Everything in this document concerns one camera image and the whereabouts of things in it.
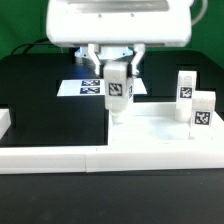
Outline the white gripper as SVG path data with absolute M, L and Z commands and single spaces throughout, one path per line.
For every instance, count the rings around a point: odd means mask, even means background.
M 184 46 L 192 33 L 193 0 L 49 0 L 46 34 L 64 47 L 88 45 L 95 74 L 102 74 L 100 45 L 133 44 L 129 75 L 138 76 L 138 65 L 147 46 Z

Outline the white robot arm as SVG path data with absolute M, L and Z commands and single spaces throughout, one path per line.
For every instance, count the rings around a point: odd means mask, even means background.
M 192 27 L 204 16 L 208 0 L 48 0 L 46 34 L 59 47 L 83 47 L 99 74 L 103 62 L 133 49 L 131 74 L 148 47 L 184 47 Z

